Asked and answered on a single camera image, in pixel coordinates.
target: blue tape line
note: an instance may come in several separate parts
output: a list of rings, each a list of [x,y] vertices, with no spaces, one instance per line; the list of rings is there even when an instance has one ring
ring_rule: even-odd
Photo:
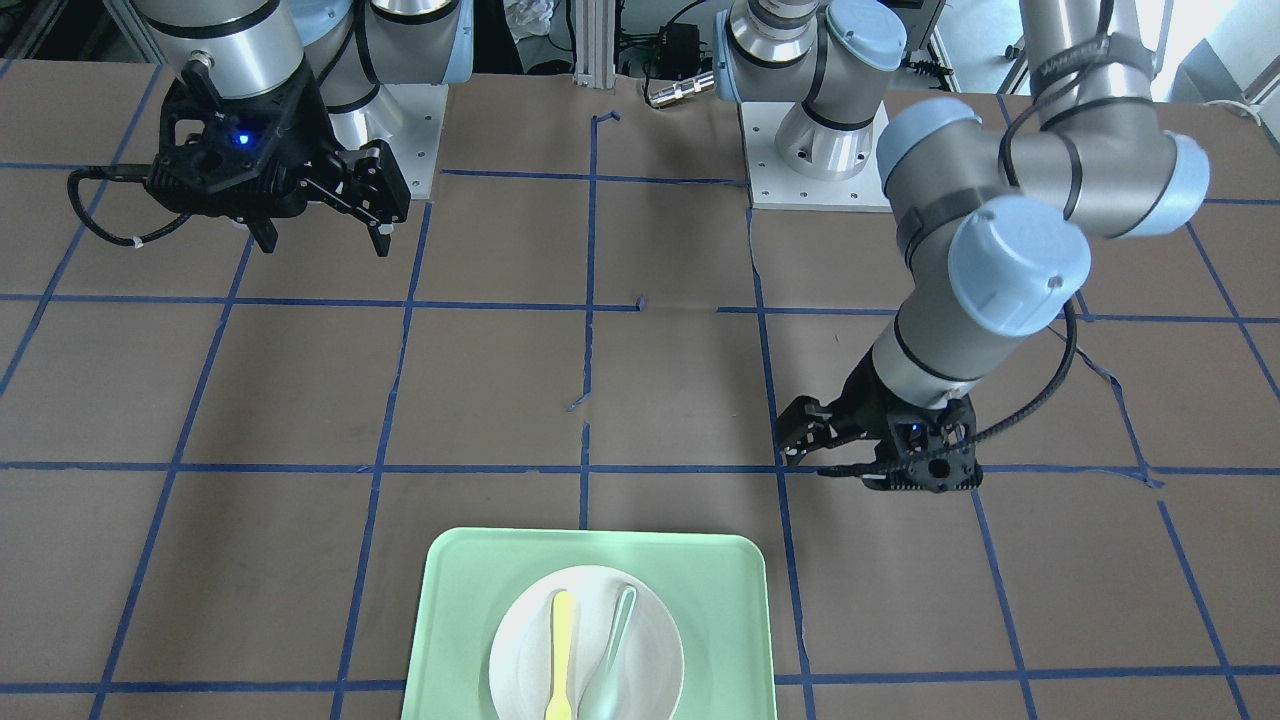
[[[42,295],[0,293],[0,301],[36,301]],[[54,295],[50,302],[140,302],[154,305],[221,305],[223,297],[206,296],[163,296],[163,295]],[[278,305],[311,307],[403,307],[403,300],[362,300],[334,297],[237,297],[236,305]],[[413,307],[439,310],[532,310],[532,311],[585,311],[585,304],[573,302],[486,302],[468,300],[415,300]],[[595,305],[593,310],[602,313],[639,313],[636,305]]]
[[[1231,670],[1231,664],[1226,661],[1226,651],[1222,648],[1222,639],[1217,635],[1217,628],[1213,626],[1213,619],[1208,614],[1208,605],[1204,602],[1204,596],[1201,593],[1199,584],[1196,582],[1196,574],[1192,573],[1192,564],[1187,560],[1187,552],[1183,550],[1183,541],[1178,537],[1178,529],[1174,527],[1174,518],[1169,514],[1169,506],[1165,501],[1157,501],[1157,507],[1160,507],[1160,518],[1165,521],[1165,530],[1169,533],[1169,541],[1174,543],[1174,552],[1178,555],[1178,564],[1183,568],[1183,575],[1187,578],[1187,585],[1192,591],[1192,597],[1196,598],[1196,609],[1199,610],[1201,620],[1204,623],[1204,630],[1208,633],[1208,641],[1213,646],[1213,655],[1217,656],[1217,662],[1221,665],[1221,671],[1226,676],[1226,687],[1231,689],[1231,698],[1235,700],[1235,708],[1240,714],[1240,720],[1249,720],[1249,710],[1244,705],[1244,697],[1240,694],[1240,685],[1235,682],[1235,674]]]
[[[582,468],[577,475],[577,529],[585,530],[590,519],[590,489],[591,489],[591,423],[582,423]]]
[[[38,293],[0,293],[0,302],[38,301]],[[156,305],[220,305],[224,299],[212,296],[160,296],[160,295],[59,295],[55,293],[51,302],[140,302]],[[283,305],[283,306],[317,306],[317,307],[403,307],[399,300],[362,300],[362,299],[319,299],[319,297],[237,297],[236,305]],[[585,311],[585,304],[573,302],[500,302],[500,301],[471,301],[471,300],[415,300],[413,307],[430,307],[443,310],[530,310],[530,311]],[[648,306],[648,297],[640,296],[631,305],[595,304],[596,313],[640,313]],[[717,313],[754,315],[755,307],[724,305],[716,309]],[[892,307],[765,307],[767,315],[867,315],[867,316],[892,316],[897,310]],[[1219,324],[1252,324],[1276,325],[1280,318],[1266,318],[1242,315],[1240,318],[1215,316],[1215,315],[1117,315],[1117,314],[1089,314],[1088,322],[1117,322],[1117,323],[1219,323]]]
[[[300,473],[312,475],[364,475],[372,465],[308,465],[305,462],[179,462],[179,473]]]
[[[330,720],[342,717],[342,705],[346,694],[347,676],[351,674],[351,655],[356,647],[356,630],[360,625],[360,606],[365,594],[365,578],[369,574],[369,556],[374,546],[374,528],[378,523],[378,501],[381,496],[383,474],[387,470],[387,446],[390,443],[392,423],[396,419],[396,401],[399,397],[401,378],[404,374],[404,356],[413,325],[413,296],[422,275],[422,256],[426,254],[426,236],[431,227],[431,205],[422,211],[422,225],[417,233],[417,252],[413,255],[413,270],[410,273],[408,292],[404,295],[404,316],[401,324],[401,348],[396,360],[396,377],[387,393],[387,410],[383,413],[383,430],[378,438],[378,454],[374,459],[374,477],[369,483],[369,510],[365,516],[365,532],[360,541],[360,561],[356,565],[356,582],[351,591],[351,609],[347,612],[347,632],[342,639],[342,655],[338,660],[338,687],[333,692]]]
[[[996,559],[996,542],[991,536],[991,525],[987,523],[987,511],[982,506],[982,496],[978,491],[970,493],[973,497],[973,510],[978,516],[978,529],[982,530],[982,544],[987,550],[987,562],[991,565],[991,577],[996,583],[996,597],[1000,600],[1000,614],[1005,619],[1005,630],[1009,633],[1009,650],[1014,655],[1014,667],[1018,671],[1018,684],[1023,688],[1023,702],[1027,703],[1028,720],[1038,717],[1036,712],[1036,698],[1032,697],[1032,684],[1027,678],[1027,662],[1023,660],[1023,646],[1018,642],[1018,629],[1014,626],[1014,611],[1009,606],[1009,593],[1005,592],[1005,579],[1000,573],[1000,561]]]
[[[156,538],[160,534],[160,525],[164,521],[165,510],[169,506],[169,497],[173,495],[174,480],[178,477],[178,464],[182,461],[182,454],[187,450],[187,441],[191,438],[191,429],[196,424],[196,413],[200,410],[200,401],[205,396],[205,388],[209,386],[209,375],[214,369],[214,359],[218,357],[218,350],[221,347],[223,336],[227,332],[227,322],[230,319],[232,299],[236,297],[236,292],[239,290],[241,281],[244,278],[244,269],[248,266],[248,259],[253,250],[253,238],[244,240],[244,250],[241,251],[239,265],[236,268],[236,275],[232,278],[230,290],[227,291],[227,300],[223,304],[223,313],[218,320],[218,328],[214,331],[214,337],[209,343],[209,352],[205,354],[205,365],[200,370],[200,379],[196,380],[196,389],[191,396],[191,404],[187,406],[187,415],[182,423],[182,432],[178,434],[178,445],[173,450],[173,457],[170,459],[169,471],[165,474],[164,486],[160,489],[160,497],[156,501],[155,512],[151,516],[151,527],[147,529],[147,539],[142,544],[142,555],[138,557],[138,566],[133,573],[133,583],[129,585],[129,594],[124,601],[124,610],[120,612],[120,623],[115,629],[115,638],[111,641],[111,651],[106,656],[106,666],[102,669],[102,684],[108,685],[115,675],[115,665],[120,660],[120,651],[124,648],[124,638],[129,634],[129,624],[133,621],[133,611],[138,603],[138,594],[142,592],[142,582],[146,579],[147,568],[151,564],[151,553],[155,551]],[[93,707],[90,711],[90,720],[99,720],[102,715],[102,703],[106,702],[106,691],[100,689],[93,697]]]
[[[609,115],[602,115],[600,119],[621,119],[621,117],[611,118]],[[588,174],[582,173],[536,173],[526,170],[461,170],[461,169],[444,169],[440,170],[445,176],[462,176],[462,177],[479,177],[479,178],[512,178],[512,179],[562,179],[562,181],[590,181],[596,179],[600,182],[623,182],[623,183],[641,183],[641,184],[722,184],[730,187],[749,187],[750,183],[745,179],[735,178],[655,178],[644,176],[602,176],[596,173],[595,168]]]
[[[727,187],[750,187],[745,179],[731,178],[648,178],[639,176],[595,176],[603,182],[631,182],[644,184],[718,184]]]
[[[115,155],[111,156],[113,165],[120,161],[120,156],[124,155],[124,150],[129,145],[129,138],[133,137],[133,131],[138,127],[138,118],[142,117],[142,110],[146,108],[147,100],[155,90],[156,81],[160,79],[160,67],[156,67],[156,69],[151,72],[151,81],[147,83],[146,90],[142,92],[142,97],[138,100],[137,108],[133,110],[133,118],[129,119],[128,127],[124,128],[124,137],[120,138],[120,143],[115,147]],[[105,193],[106,183],[104,182],[99,184],[97,192],[93,193],[93,200],[90,202],[87,209],[88,215],[92,215],[97,210],[97,204],[102,201],[102,195]],[[40,327],[40,322],[45,318],[45,310],[49,307],[49,301],[54,296],[54,291],[58,290],[58,283],[63,279],[67,266],[70,265],[72,256],[76,254],[76,249],[79,246],[82,237],[84,237],[83,223],[76,228],[76,233],[72,236],[72,241],[67,246],[67,251],[63,252],[61,260],[59,260],[58,266],[54,269],[54,277],[49,279],[49,284],[45,286],[45,292],[41,295],[40,304],[36,305],[36,310],[31,315],[31,322],[27,324],[27,332],[23,333],[22,341],[18,342],[18,348],[9,360],[9,366],[5,369],[4,375],[0,377],[0,397],[3,397],[5,391],[9,389],[9,383],[13,380],[14,373],[18,372],[18,364],[22,363],[23,356],[27,354],[31,338],[35,337],[36,329]]]
[[[81,462],[81,461],[47,461],[47,460],[0,460],[0,470],[97,470],[122,473],[164,473],[170,465],[168,462]]]
[[[1280,384],[1276,384],[1275,375],[1271,374],[1271,368],[1267,366],[1267,361],[1258,352],[1257,343],[1253,342],[1253,333],[1249,332],[1248,325],[1240,320],[1240,311],[1236,309],[1235,302],[1231,300],[1231,295],[1226,292],[1226,284],[1222,283],[1222,277],[1217,274],[1217,268],[1213,266],[1213,261],[1208,258],[1208,251],[1204,250],[1204,243],[1201,242],[1199,234],[1192,224],[1187,223],[1187,232],[1192,236],[1192,242],[1196,243],[1196,250],[1199,251],[1201,259],[1204,260],[1204,266],[1208,268],[1208,274],[1213,277],[1213,284],[1217,286],[1217,291],[1222,293],[1222,300],[1226,301],[1228,310],[1231,311],[1231,316],[1236,319],[1236,324],[1240,328],[1240,334],[1244,336],[1244,342],[1249,346],[1249,351],[1253,352],[1253,359],[1257,361],[1258,368],[1262,370],[1262,375],[1267,379],[1267,384],[1271,386],[1271,395],[1280,400]]]
[[[575,302],[452,302],[444,300],[415,300],[412,305],[413,307],[428,307],[433,310],[548,310],[577,313],[586,310],[586,305],[579,305]]]
[[[750,247],[751,245],[751,227],[754,220],[754,213],[751,208],[746,209],[746,242]],[[760,273],[755,268],[755,261],[751,261],[751,284],[753,292],[755,293],[755,307],[751,310],[755,314],[756,329],[760,334],[760,357],[762,357],[762,370],[764,372],[764,396],[769,407],[769,438],[774,437],[777,418],[778,418],[778,397],[777,391],[773,386],[773,356],[769,350],[769,324],[765,319],[764,313],[764,283],[760,281]],[[800,573],[796,569],[796,551],[795,551],[795,536],[791,528],[791,502],[787,493],[787,473],[785,471],[786,464],[782,460],[782,454],[778,448],[773,448],[773,465],[774,465],[774,480],[777,483],[778,492],[778,516],[782,525],[782,548],[787,562],[787,589],[791,593],[791,621],[794,624],[796,634],[796,651],[800,660],[800,673],[808,676],[810,674],[809,665],[809,650],[805,647],[804,642],[804,601],[800,597]],[[813,685],[804,683],[804,705],[806,720],[817,720],[818,710],[814,702]]]
[[[1176,465],[1157,465],[1152,468],[1157,473],[1166,475],[1280,475],[1280,468],[1192,468]]]
[[[52,302],[143,302],[148,305],[221,305],[225,297],[159,295],[54,295]]]
[[[1280,665],[1234,665],[1234,675],[1276,676]],[[1115,678],[1221,678],[1217,665],[1170,665],[1137,667],[1053,667],[1027,670],[1032,680],[1079,680]],[[945,684],[945,683],[1004,683],[1018,679],[1015,670],[955,670],[933,673],[824,673],[778,674],[773,684],[792,685],[892,685],[892,684]],[[328,680],[283,680],[273,683],[251,680],[178,680],[178,682],[119,682],[111,683],[108,694],[150,693],[296,693],[333,692],[338,683]],[[346,692],[403,692],[406,680],[349,680]],[[100,683],[0,683],[0,696],[19,694],[91,694]]]
[[[581,465],[384,465],[384,473],[403,475],[520,475],[540,473],[552,475],[575,475]]]
[[[307,307],[403,307],[402,300],[343,300],[310,297],[243,297],[237,305],[285,305]]]
[[[404,680],[353,680],[347,692],[403,691]],[[3,694],[92,694],[100,683],[0,683]],[[159,693],[315,693],[333,692],[337,683],[324,680],[283,680],[257,683],[251,680],[175,680],[110,683],[108,694],[159,694]]]
[[[0,460],[0,470],[35,470],[35,471],[60,471],[60,470],[95,470],[95,471],[133,471],[152,473],[165,471],[172,465],[168,462],[91,462],[91,461],[56,461],[56,460]],[[372,473],[372,465],[307,465],[307,464],[273,464],[273,462],[179,462],[179,473],[298,473],[298,474],[366,474]],[[415,465],[415,464],[387,464],[384,473],[399,474],[573,474],[580,465]],[[813,475],[820,466],[800,465],[794,468],[777,468],[776,465],[590,465],[589,470],[599,474],[773,474],[776,471],[787,475]],[[1140,479],[1138,468],[1125,468],[1123,465],[983,465],[987,473],[1111,473]],[[1167,475],[1224,475],[1224,477],[1272,477],[1280,475],[1280,468],[1212,468],[1212,466],[1171,466],[1157,465],[1151,470]]]
[[[572,179],[588,181],[591,176],[582,173],[530,173],[524,170],[458,170],[444,169],[442,176],[462,176],[472,178],[524,178],[524,179]]]
[[[877,318],[892,318],[897,310],[891,307],[745,307],[740,305],[722,305],[717,313],[730,315],[869,315]]]
[[[1277,324],[1280,318],[1229,318],[1215,315],[1093,315],[1094,320],[1108,320],[1116,323],[1253,323]]]

